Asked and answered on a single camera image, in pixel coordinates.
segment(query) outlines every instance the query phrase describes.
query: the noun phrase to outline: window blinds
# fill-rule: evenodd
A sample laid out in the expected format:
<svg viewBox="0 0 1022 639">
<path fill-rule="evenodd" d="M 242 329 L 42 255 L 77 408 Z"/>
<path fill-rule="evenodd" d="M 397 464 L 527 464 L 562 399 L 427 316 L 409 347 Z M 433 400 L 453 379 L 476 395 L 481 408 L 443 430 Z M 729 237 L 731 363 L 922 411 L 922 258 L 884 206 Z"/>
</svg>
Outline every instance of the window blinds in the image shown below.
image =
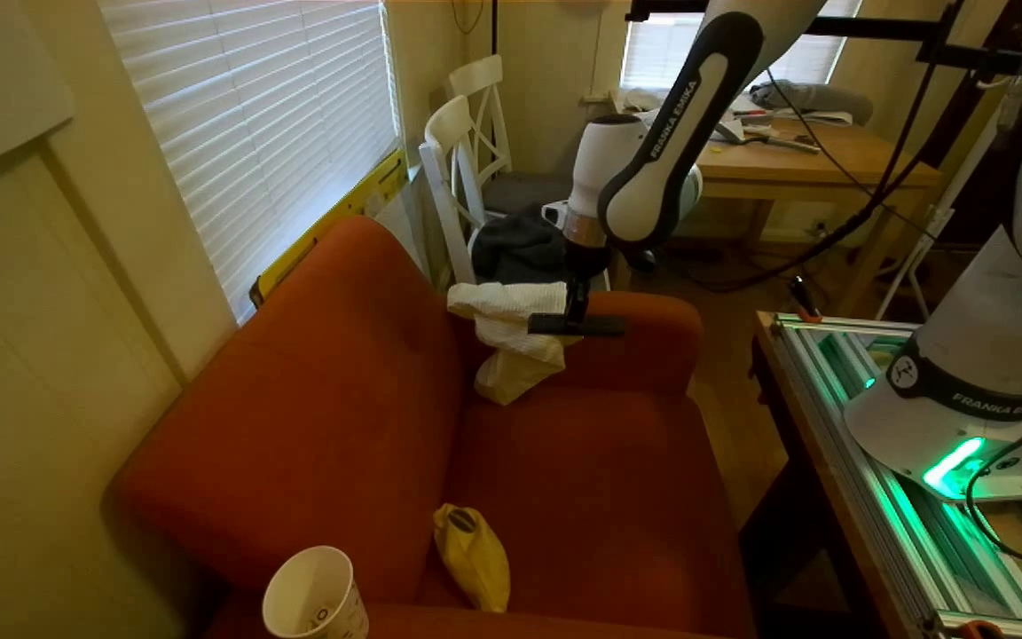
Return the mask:
<svg viewBox="0 0 1022 639">
<path fill-rule="evenodd" d="M 821 15 L 854 15 L 858 0 L 827 0 Z M 632 23 L 624 41 L 621 86 L 663 93 L 675 86 L 703 15 L 655 15 Z M 840 41 L 804 35 L 782 62 L 770 63 L 774 80 L 832 82 Z"/>
<path fill-rule="evenodd" d="M 238 320 L 397 141 L 379 0 L 100 0 Z"/>
</svg>

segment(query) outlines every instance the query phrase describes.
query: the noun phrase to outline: paper cup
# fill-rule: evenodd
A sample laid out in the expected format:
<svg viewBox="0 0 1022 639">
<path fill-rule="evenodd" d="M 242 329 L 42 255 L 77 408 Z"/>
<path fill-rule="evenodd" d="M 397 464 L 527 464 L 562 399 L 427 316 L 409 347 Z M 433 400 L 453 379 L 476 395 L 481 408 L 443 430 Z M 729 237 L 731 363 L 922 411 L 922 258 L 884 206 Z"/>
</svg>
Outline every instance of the paper cup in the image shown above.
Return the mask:
<svg viewBox="0 0 1022 639">
<path fill-rule="evenodd" d="M 354 563 L 336 548 L 307 548 L 289 558 L 268 582 L 264 626 L 278 639 L 367 639 L 370 613 Z"/>
</svg>

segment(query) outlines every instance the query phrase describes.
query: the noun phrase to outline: white towel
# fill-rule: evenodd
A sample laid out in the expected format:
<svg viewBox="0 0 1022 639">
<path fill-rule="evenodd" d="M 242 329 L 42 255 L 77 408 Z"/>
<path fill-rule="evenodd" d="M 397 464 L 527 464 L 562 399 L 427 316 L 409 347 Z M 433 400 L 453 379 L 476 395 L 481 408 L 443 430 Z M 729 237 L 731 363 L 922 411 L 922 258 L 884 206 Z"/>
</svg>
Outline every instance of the white towel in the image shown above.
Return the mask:
<svg viewBox="0 0 1022 639">
<path fill-rule="evenodd" d="M 451 283 L 446 309 L 476 320 L 476 337 L 496 347 L 476 369 L 476 395 L 510 406 L 567 365 L 563 342 L 530 334 L 534 314 L 563 314 L 567 283 Z"/>
</svg>

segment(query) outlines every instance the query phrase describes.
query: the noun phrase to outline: green light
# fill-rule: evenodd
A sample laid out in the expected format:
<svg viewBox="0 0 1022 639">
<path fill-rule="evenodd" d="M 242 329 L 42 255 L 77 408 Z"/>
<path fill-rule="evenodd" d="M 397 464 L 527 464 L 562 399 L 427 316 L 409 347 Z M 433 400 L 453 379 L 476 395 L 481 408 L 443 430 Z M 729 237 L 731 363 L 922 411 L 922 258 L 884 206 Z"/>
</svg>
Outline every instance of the green light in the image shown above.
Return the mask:
<svg viewBox="0 0 1022 639">
<path fill-rule="evenodd" d="M 959 443 L 953 455 L 943 455 L 931 474 L 928 484 L 942 489 L 943 477 L 955 474 L 967 460 L 972 460 L 985 447 L 980 438 Z"/>
</svg>

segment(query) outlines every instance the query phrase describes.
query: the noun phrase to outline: table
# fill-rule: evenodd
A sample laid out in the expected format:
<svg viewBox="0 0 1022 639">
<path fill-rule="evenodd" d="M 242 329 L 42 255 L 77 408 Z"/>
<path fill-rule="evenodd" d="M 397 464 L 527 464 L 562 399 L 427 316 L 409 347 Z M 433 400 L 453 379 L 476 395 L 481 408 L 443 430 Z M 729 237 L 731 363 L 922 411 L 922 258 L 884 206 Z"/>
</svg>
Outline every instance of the table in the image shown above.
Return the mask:
<svg viewBox="0 0 1022 639">
<path fill-rule="evenodd" d="M 788 464 L 742 528 L 755 611 L 827 551 L 852 613 L 825 637 L 938 637 L 968 619 L 1022 637 L 1022 564 L 998 554 L 963 514 L 871 463 L 845 432 L 840 408 L 884 365 L 884 344 L 917 328 L 760 314 L 754 372 L 788 447 Z M 1017 539 L 1022 506 L 987 507 Z"/>
<path fill-rule="evenodd" d="M 782 137 L 798 137 L 798 120 L 774 120 Z M 865 129 L 850 126 L 813 126 L 825 150 L 850 167 L 850 176 L 864 187 L 876 187 L 879 176 L 892 163 L 894 146 Z M 729 146 L 710 141 L 703 146 L 697 167 L 703 170 L 703 197 L 708 199 L 754 199 L 754 237 L 760 237 L 770 203 L 782 199 L 805 199 L 805 203 L 839 203 L 850 209 L 858 209 L 865 203 L 865 192 L 858 192 L 825 154 L 798 154 L 788 146 Z M 922 213 L 934 199 L 942 176 L 928 163 L 921 163 L 904 185 L 886 199 L 909 224 L 894 216 L 876 216 L 872 230 L 858 251 L 854 274 L 850 277 L 839 307 L 832 314 L 852 316 L 872 283 L 879 264 L 898 250 L 902 230 L 928 227 Z"/>
</svg>

